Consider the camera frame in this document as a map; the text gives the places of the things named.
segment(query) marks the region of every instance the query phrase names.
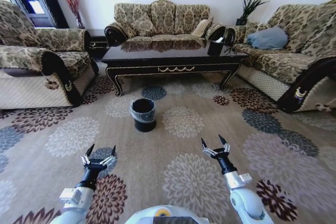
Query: black coffee table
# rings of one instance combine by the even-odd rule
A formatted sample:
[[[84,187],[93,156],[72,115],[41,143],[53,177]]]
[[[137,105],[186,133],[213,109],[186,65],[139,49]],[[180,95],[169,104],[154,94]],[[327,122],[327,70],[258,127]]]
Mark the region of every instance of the black coffee table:
[[[126,41],[111,47],[102,62],[106,63],[106,74],[114,84],[116,96],[122,95],[119,76],[141,76],[149,74],[182,74],[227,72],[220,88],[240,68],[240,61],[247,54],[238,53],[223,43],[206,40],[179,41]]]

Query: floral upholstered sofa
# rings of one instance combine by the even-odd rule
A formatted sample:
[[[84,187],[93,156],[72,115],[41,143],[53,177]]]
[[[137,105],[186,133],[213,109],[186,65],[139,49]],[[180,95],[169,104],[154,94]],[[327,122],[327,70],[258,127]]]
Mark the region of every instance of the floral upholstered sofa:
[[[114,6],[116,21],[105,28],[105,35],[109,46],[118,46],[126,40],[199,39],[191,33],[202,19],[209,19],[209,12],[210,8],[207,5],[175,5],[167,0],[158,0],[150,5],[118,3]],[[131,25],[143,15],[148,15],[155,27],[155,32],[150,36],[139,36]],[[212,24],[204,39],[218,39],[224,32],[225,27],[222,24]]]
[[[247,35],[279,26],[288,35],[281,50],[247,44]],[[238,74],[287,112],[336,107],[336,4],[284,5],[267,24],[226,30],[226,43],[249,54]]]
[[[78,106],[98,73],[80,29],[35,29],[14,4],[0,1],[0,109]]]

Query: sofa armrest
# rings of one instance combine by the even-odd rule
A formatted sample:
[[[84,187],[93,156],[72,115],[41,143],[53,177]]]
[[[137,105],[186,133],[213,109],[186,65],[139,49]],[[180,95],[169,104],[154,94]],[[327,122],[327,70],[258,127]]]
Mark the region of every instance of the sofa armrest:
[[[205,38],[208,40],[218,40],[224,36],[224,33],[225,26],[221,23],[215,23],[206,31]]]
[[[55,54],[45,48],[0,46],[0,68],[26,69],[50,75],[46,63],[47,57],[52,55]]]
[[[123,27],[120,23],[114,22],[105,28],[105,36],[107,43],[110,47],[117,47],[126,41],[129,36],[127,36],[127,27]]]
[[[27,69],[49,76],[56,73],[67,98],[78,106],[81,96],[62,59],[52,51],[36,47],[0,46],[0,68]]]
[[[52,51],[87,51],[90,34],[84,29],[38,28],[42,46]]]
[[[319,81],[325,77],[333,77],[336,73],[336,55],[318,58],[308,66],[309,68],[297,77],[295,82],[277,101],[278,105],[286,112],[300,109]]]
[[[244,42],[247,26],[233,26],[226,29],[225,45],[233,46]]]

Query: rug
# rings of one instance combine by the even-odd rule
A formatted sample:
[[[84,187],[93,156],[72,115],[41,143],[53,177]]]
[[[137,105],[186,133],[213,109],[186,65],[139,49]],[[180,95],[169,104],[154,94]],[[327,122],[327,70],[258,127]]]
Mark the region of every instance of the rug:
[[[275,223],[334,223],[336,115],[287,114],[239,77],[223,74],[122,78],[124,94],[100,65],[77,108],[0,113],[0,223],[50,223],[59,195],[83,176],[80,155],[117,146],[117,161],[97,182],[87,223],[125,223],[155,205],[176,205],[214,223],[240,223],[217,161],[202,153],[231,145],[230,160],[262,199]],[[156,104],[156,128],[138,132],[129,107]]]

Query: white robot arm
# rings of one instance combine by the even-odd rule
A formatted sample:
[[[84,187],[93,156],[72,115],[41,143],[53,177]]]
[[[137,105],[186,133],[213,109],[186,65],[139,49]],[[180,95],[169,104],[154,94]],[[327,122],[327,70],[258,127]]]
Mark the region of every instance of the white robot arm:
[[[267,224],[273,223],[267,214],[260,198],[251,190],[245,188],[246,184],[252,180],[249,174],[239,175],[237,168],[228,159],[230,145],[223,137],[219,136],[223,148],[209,149],[202,139],[203,152],[218,160],[222,168],[227,186],[230,190],[230,200],[239,214],[243,224]],[[55,218],[51,224],[85,224],[86,214],[91,205],[93,192],[96,189],[96,182],[99,173],[115,160],[115,147],[111,155],[105,159],[89,159],[93,146],[85,155],[81,156],[83,165],[86,168],[84,177],[75,188],[66,188],[62,192],[60,199],[65,201],[64,213]],[[208,219],[200,218],[190,210],[177,206],[155,206],[136,212],[126,224],[146,224],[146,223],[171,223],[167,218],[172,218],[172,223],[199,223],[209,224]]]
[[[237,168],[228,159],[230,145],[221,135],[218,136],[223,148],[212,150],[206,146],[205,141],[202,139],[203,152],[219,162],[222,174],[230,190],[231,204],[239,214],[243,224],[273,223],[258,195],[245,188],[246,184],[252,181],[251,176],[248,173],[238,174]]]
[[[59,198],[65,202],[63,214],[56,217],[50,224],[85,224],[86,214],[91,206],[96,182],[101,171],[105,170],[116,159],[115,146],[110,156],[105,159],[89,159],[94,144],[81,156],[85,174],[75,188],[65,188]]]

